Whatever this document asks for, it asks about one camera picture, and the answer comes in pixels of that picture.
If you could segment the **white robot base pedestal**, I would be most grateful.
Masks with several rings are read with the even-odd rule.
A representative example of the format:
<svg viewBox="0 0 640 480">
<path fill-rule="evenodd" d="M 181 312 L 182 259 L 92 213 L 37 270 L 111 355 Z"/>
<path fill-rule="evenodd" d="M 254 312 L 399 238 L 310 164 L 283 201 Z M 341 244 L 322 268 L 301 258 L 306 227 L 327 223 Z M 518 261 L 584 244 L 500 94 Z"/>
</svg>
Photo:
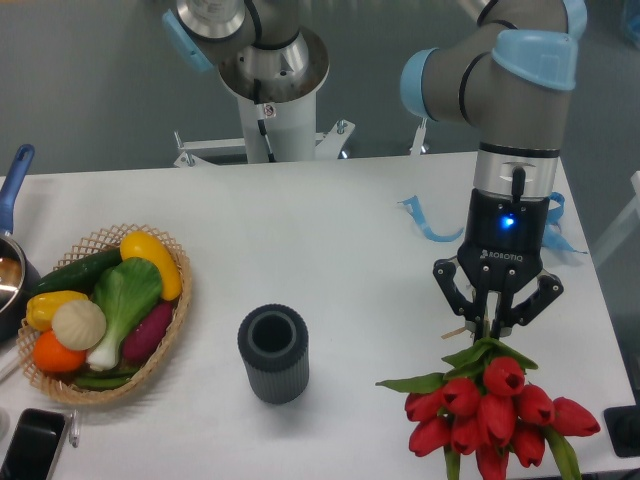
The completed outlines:
<svg viewBox="0 0 640 480">
<path fill-rule="evenodd" d="M 177 166 L 237 154 L 250 164 L 348 157 L 354 123 L 341 118 L 326 132 L 316 129 L 316 94 L 328 76 L 329 58 L 314 32 L 302 27 L 279 49 L 248 46 L 216 69 L 237 101 L 243 136 L 184 142 L 175 134 Z"/>
</svg>

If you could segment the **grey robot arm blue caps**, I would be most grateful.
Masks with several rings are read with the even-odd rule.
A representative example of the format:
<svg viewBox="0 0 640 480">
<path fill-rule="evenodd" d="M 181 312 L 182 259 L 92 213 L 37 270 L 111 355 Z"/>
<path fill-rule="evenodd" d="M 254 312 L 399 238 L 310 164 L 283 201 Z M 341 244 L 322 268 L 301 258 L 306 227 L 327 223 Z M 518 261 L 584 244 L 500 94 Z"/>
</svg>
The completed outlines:
<svg viewBox="0 0 640 480">
<path fill-rule="evenodd" d="M 575 86 L 581 1 L 472 1 L 477 29 L 448 49 L 415 53 L 400 78 L 405 108 L 480 133 L 463 243 L 434 265 L 456 315 L 477 338 L 530 323 L 563 290 L 546 272 L 549 203 Z M 178 1 L 162 18 L 178 54 L 216 69 L 236 97 L 252 163 L 315 160 L 316 93 L 329 71 L 322 40 L 295 1 Z"/>
</svg>

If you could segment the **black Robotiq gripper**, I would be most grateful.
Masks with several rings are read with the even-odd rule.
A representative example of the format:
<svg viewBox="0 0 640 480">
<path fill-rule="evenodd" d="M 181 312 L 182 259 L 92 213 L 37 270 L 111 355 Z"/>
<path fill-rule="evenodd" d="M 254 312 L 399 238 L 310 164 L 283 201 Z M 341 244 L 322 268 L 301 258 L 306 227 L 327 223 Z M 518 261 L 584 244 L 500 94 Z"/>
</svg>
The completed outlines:
<svg viewBox="0 0 640 480">
<path fill-rule="evenodd" d="M 561 280 L 541 273 L 536 290 L 518 305 L 514 295 L 542 270 L 540 255 L 549 200 L 471 193 L 465 238 L 458 259 L 439 259 L 433 275 L 453 313 L 465 320 L 474 335 L 485 335 L 488 294 L 499 294 L 493 336 L 509 336 L 514 326 L 527 326 L 563 292 Z M 460 267 L 475 289 L 467 299 L 455 283 Z"/>
</svg>

